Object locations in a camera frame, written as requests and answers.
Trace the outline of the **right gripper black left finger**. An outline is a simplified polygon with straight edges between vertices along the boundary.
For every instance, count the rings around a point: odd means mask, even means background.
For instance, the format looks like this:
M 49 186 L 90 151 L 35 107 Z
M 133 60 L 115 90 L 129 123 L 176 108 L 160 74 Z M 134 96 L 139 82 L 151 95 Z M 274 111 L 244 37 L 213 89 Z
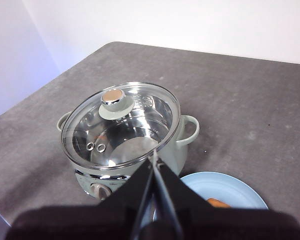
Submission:
M 157 152 L 153 151 L 113 195 L 98 208 L 97 223 L 105 227 L 109 239 L 137 240 L 142 221 L 152 196 L 154 163 Z

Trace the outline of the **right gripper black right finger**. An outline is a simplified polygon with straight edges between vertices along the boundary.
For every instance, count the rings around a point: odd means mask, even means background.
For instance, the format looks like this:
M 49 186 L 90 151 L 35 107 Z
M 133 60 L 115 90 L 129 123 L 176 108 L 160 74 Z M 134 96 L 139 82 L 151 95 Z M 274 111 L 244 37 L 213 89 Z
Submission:
M 213 211 L 213 207 L 187 187 L 157 154 L 155 198 L 157 219 L 171 228 L 177 240 L 185 240 L 191 235 L 196 214 Z

